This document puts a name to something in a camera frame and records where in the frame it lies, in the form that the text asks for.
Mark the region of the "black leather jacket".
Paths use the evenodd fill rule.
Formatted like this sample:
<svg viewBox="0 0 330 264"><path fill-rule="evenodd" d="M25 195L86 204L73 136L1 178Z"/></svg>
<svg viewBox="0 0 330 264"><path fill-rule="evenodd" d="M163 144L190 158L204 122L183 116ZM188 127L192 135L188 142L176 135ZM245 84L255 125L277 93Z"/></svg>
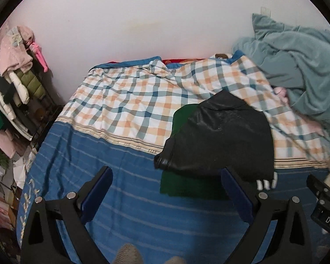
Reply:
<svg viewBox="0 0 330 264"><path fill-rule="evenodd" d="M274 188L274 142L265 114L227 91L197 105L154 157L154 167L219 179L220 171L231 167L243 181L259 189Z"/></svg>

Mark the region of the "open clothes rack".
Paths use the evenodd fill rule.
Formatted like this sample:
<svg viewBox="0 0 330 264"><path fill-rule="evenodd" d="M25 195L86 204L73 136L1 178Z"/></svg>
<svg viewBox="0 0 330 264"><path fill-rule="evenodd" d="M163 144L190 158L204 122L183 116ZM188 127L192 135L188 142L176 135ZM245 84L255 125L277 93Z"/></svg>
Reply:
<svg viewBox="0 0 330 264"><path fill-rule="evenodd" d="M0 176L9 169L14 187L1 193L0 226L15 226L19 197L33 159L62 107L46 90L42 65L29 49L36 42L27 26L0 32Z"/></svg>

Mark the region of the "pink clothes hanger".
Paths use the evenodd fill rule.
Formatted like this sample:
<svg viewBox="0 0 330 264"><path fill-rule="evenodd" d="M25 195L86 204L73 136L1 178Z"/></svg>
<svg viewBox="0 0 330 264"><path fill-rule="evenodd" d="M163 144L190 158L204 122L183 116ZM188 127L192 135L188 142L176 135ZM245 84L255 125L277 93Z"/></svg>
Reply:
<svg viewBox="0 0 330 264"><path fill-rule="evenodd" d="M33 54L35 55L36 59L38 62L42 65L44 73L48 72L49 68L48 65L46 64L46 61L42 55L42 51L40 46L36 42L32 42L29 46L29 49Z"/></svg>

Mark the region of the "blue striped bed sheet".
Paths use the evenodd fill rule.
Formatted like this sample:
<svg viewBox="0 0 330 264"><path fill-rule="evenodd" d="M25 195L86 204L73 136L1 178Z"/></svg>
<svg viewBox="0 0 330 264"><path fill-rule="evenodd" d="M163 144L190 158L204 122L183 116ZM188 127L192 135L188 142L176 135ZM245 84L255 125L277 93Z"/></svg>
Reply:
<svg viewBox="0 0 330 264"><path fill-rule="evenodd" d="M180 256L188 263L223 263L247 230L229 200L176 198L160 193L161 171L153 155L114 145L55 122L30 168L16 221L22 238L38 196L64 198L78 191L103 166L113 182L87 230L108 260L126 243L145 263Z"/></svg>

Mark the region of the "green folded varsity jacket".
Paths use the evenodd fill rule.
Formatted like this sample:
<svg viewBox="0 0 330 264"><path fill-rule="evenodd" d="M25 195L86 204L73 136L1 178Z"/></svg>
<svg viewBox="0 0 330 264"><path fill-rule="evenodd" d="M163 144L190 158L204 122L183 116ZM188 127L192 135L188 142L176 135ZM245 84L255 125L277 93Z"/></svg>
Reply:
<svg viewBox="0 0 330 264"><path fill-rule="evenodd" d="M173 115L171 136L178 133L188 118L197 109L197 104L188 104ZM199 198L203 200L229 200L218 176L180 175L176 172L163 171L160 193L170 197Z"/></svg>

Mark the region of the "teal crumpled blanket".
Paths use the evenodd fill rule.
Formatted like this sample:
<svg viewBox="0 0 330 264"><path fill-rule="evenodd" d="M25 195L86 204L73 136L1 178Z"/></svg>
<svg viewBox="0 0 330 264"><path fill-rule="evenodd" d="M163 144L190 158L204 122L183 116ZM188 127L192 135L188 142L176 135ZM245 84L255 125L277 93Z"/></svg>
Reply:
<svg viewBox="0 0 330 264"><path fill-rule="evenodd" d="M291 26L253 14L254 37L240 38L241 51L274 87L287 91L293 110L320 122L330 135L330 31Z"/></svg>

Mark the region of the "plaid checkered quilt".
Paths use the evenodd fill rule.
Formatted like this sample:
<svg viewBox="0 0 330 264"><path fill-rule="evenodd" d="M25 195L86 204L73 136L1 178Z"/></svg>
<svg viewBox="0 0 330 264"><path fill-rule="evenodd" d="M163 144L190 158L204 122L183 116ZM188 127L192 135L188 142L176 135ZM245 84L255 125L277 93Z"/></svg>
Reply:
<svg viewBox="0 0 330 264"><path fill-rule="evenodd" d="M242 53L176 66L160 57L93 67L58 120L112 144L157 154L172 131L173 115L226 91L263 112L272 131L275 167L325 168L330 136L284 104L258 67Z"/></svg>

